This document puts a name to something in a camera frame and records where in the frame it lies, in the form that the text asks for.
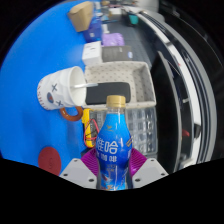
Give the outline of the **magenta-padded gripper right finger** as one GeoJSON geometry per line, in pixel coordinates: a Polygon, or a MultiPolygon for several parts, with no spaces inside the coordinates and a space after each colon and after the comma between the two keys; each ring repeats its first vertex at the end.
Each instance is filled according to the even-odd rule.
{"type": "Polygon", "coordinates": [[[168,173],[155,158],[146,158],[138,150],[132,149],[127,177],[129,189],[144,187],[166,176],[168,173]]]}

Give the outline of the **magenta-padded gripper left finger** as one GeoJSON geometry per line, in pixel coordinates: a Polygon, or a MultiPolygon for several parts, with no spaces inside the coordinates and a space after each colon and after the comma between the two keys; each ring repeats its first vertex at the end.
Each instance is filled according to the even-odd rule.
{"type": "Polygon", "coordinates": [[[96,150],[91,149],[81,159],[73,158],[60,177],[84,188],[96,189],[99,164],[96,150]]]}

